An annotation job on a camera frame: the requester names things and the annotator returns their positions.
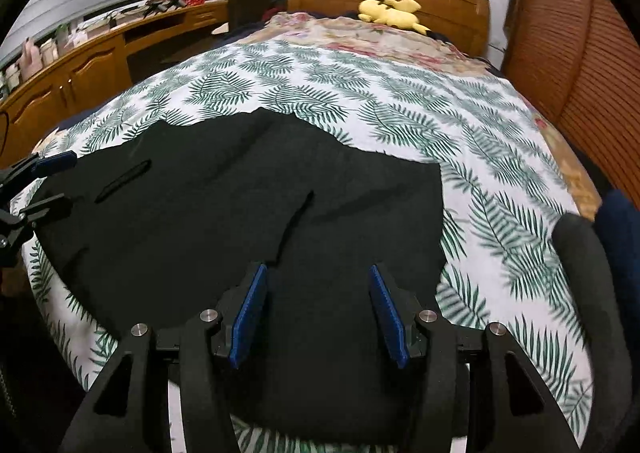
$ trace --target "green leaf pattern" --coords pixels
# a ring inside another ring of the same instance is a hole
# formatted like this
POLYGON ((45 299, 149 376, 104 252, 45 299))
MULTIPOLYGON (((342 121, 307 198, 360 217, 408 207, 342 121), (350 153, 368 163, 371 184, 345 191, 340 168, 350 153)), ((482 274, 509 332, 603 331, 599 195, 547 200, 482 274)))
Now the green leaf pattern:
MULTIPOLYGON (((476 328, 508 324, 581 442, 591 369, 550 243, 559 216, 576 208, 529 110, 506 80, 436 74, 278 38, 235 43, 135 85, 61 131, 46 152, 84 156, 132 140, 158 121, 191 125, 258 107, 296 115, 361 150, 440 164, 447 265, 436 296, 444 316, 476 328)), ((11 202, 13 212, 28 205, 41 182, 11 202)), ((51 333, 88 389, 117 343, 69 293, 35 238, 22 252, 51 333)), ((238 420, 234 426, 242 451, 346 448, 312 446, 238 420)))

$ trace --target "pink bottle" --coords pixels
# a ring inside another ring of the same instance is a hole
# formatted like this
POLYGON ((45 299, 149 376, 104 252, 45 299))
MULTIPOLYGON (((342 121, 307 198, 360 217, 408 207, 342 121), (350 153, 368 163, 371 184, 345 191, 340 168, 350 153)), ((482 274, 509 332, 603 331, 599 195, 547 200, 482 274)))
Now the pink bottle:
POLYGON ((27 38, 22 44, 22 55, 18 59, 18 65, 20 65, 23 82, 42 69, 40 50, 33 44, 31 38, 27 38))

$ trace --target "bed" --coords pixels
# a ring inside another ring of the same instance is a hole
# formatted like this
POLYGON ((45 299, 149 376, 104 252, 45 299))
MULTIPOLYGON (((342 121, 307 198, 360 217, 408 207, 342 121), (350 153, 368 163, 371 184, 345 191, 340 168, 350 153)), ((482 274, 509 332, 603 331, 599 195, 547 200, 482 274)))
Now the bed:
MULTIPOLYGON (((290 0, 289 10, 335 16, 360 1, 290 0)), ((593 217, 600 199, 555 129, 507 80, 465 55, 484 51, 488 1, 417 1, 421 22, 455 46, 349 18, 281 13, 240 42, 135 85, 51 134, 38 150, 85 156, 129 141, 158 120, 190 125, 266 107, 295 113, 361 150, 440 163, 447 256, 437 292, 441 311, 470 327, 506 324, 581 443, 593 376, 550 233, 564 212, 593 217)), ((41 183, 20 193, 12 212, 26 206, 41 183)), ((53 339, 78 382, 90 388, 116 340, 65 287, 37 238, 25 244, 22 256, 53 339)), ((173 451, 180 452, 178 388, 168 389, 173 451)), ((243 452, 345 448, 238 419, 234 426, 243 452)))

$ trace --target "bolt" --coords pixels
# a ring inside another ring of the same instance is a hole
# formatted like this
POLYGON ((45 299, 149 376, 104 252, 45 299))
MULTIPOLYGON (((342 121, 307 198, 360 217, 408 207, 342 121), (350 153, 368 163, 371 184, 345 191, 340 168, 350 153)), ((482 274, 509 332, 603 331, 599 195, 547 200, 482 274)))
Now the bolt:
POLYGON ((421 310, 418 317, 425 323, 431 323, 438 319, 438 315, 433 310, 421 310))
POLYGON ((497 321, 489 324, 489 330, 497 336, 504 336, 507 334, 507 327, 497 321))
POLYGON ((203 320, 206 323, 208 323, 210 321, 213 321, 216 318, 218 318, 218 311, 214 310, 212 308, 208 308, 206 310, 203 310, 200 313, 200 319, 203 320))
POLYGON ((144 323, 136 323, 131 327, 131 334, 133 334, 136 338, 143 336, 146 334, 146 331, 149 330, 149 327, 144 323))

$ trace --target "yellow stuffed animal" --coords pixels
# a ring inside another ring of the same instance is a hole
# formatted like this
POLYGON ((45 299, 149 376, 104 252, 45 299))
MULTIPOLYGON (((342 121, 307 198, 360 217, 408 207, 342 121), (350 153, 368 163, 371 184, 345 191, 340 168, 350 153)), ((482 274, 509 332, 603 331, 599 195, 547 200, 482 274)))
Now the yellow stuffed animal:
POLYGON ((385 0, 384 4, 377 0, 365 0, 360 4, 358 18, 363 22, 373 22, 398 29, 413 29, 420 34, 427 34, 429 29, 420 25, 420 20, 413 14, 419 10, 420 4, 415 0, 400 0, 399 2, 385 0))

